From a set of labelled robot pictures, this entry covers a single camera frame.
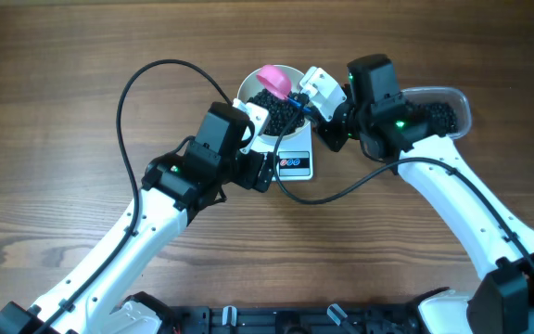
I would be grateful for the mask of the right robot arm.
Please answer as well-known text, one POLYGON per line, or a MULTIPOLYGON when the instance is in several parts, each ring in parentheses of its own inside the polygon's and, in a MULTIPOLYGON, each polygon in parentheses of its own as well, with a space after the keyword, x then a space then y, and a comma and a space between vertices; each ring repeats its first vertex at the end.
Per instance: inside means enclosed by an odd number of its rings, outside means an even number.
POLYGON ((446 289, 416 306, 429 333, 534 333, 534 230, 489 190, 454 142, 471 125, 454 88, 400 89, 382 54, 353 60, 349 81, 320 68, 299 82, 318 110, 316 132, 331 150, 349 139, 416 189, 457 237, 480 283, 472 293, 446 289))

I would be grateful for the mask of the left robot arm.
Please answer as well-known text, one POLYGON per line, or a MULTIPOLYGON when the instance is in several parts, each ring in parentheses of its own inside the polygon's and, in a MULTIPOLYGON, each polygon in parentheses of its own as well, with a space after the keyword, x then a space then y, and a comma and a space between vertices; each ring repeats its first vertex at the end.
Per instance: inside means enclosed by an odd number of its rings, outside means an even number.
POLYGON ((148 165, 124 214, 68 276, 29 309, 9 302, 0 333, 169 333, 170 309, 125 291, 195 216, 225 201, 223 185, 264 192, 271 156, 252 150, 270 119, 267 109, 215 102, 196 135, 148 165))

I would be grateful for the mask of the pink scoop with blue handle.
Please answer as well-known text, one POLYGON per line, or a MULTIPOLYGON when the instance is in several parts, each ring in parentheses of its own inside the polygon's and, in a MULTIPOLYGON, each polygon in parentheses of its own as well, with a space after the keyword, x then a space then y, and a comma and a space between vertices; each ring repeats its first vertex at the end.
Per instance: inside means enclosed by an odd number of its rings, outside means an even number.
POLYGON ((273 96, 288 102, 298 109, 301 109, 305 114, 311 112, 308 107, 303 107, 297 100, 290 96, 292 82, 280 68, 274 65, 264 65, 259 69, 258 73, 256 74, 256 78, 259 83, 273 96))

